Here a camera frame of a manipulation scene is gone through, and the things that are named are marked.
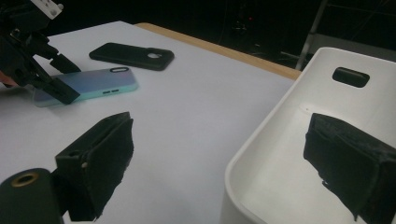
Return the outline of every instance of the black phone case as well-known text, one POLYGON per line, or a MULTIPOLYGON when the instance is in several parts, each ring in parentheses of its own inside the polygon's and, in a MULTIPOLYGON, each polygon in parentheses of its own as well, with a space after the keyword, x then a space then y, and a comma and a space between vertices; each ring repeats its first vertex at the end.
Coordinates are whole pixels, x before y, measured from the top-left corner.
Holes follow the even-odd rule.
POLYGON ((118 43, 106 43, 90 52, 90 58, 102 62, 162 71, 172 62, 175 54, 168 49, 140 48, 118 43))

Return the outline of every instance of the table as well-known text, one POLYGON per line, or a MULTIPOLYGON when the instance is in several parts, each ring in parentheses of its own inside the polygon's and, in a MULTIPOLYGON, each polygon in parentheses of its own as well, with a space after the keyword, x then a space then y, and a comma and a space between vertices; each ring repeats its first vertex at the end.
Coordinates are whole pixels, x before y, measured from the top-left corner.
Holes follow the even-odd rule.
POLYGON ((134 156, 96 223, 218 223, 227 163, 293 80, 122 21, 49 40, 82 71, 117 66, 88 56, 106 42, 170 49, 176 58, 162 72, 132 68, 136 91, 71 105, 38 108, 30 88, 0 87, 0 180, 53 171, 54 156, 97 121, 129 111, 134 156))

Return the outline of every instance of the handle cutout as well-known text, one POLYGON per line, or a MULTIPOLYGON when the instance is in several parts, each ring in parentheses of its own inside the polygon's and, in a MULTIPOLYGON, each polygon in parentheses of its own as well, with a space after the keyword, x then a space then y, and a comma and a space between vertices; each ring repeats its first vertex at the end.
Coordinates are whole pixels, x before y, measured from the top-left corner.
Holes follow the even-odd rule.
POLYGON ((345 83, 349 86, 363 88, 370 79, 370 76, 345 67, 338 67, 332 74, 332 79, 345 83))

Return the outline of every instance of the white plastic bin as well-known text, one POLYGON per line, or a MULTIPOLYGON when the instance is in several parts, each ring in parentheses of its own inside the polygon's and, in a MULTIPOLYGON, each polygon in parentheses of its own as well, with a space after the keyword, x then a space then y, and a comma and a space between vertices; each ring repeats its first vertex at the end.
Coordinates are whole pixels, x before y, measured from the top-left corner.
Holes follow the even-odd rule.
POLYGON ((365 223, 354 221, 303 157, 312 113, 342 119, 396 147, 396 63, 320 49, 230 161, 221 224, 365 223), (335 81, 337 67, 370 79, 363 88, 335 81))

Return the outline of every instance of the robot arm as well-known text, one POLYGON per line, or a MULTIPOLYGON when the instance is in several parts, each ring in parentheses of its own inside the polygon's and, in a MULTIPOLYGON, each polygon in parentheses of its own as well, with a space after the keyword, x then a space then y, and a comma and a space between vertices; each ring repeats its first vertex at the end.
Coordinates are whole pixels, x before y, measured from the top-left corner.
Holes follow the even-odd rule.
POLYGON ((0 7, 0 70, 20 86, 42 89, 64 104, 71 104, 79 93, 49 74, 35 61, 38 55, 61 73, 79 68, 50 46, 40 30, 58 16, 63 8, 50 0, 6 1, 0 7))

